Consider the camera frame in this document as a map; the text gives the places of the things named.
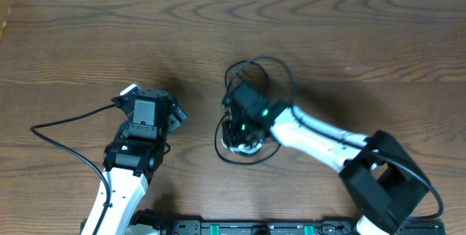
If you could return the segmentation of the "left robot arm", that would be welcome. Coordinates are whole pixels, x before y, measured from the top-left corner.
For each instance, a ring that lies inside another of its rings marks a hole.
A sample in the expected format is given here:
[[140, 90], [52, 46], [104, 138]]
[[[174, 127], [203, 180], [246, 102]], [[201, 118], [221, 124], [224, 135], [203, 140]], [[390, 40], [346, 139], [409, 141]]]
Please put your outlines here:
[[170, 150], [167, 136], [186, 121], [176, 98], [130, 85], [112, 99], [123, 122], [103, 156], [103, 176], [82, 234], [125, 234], [155, 170]]

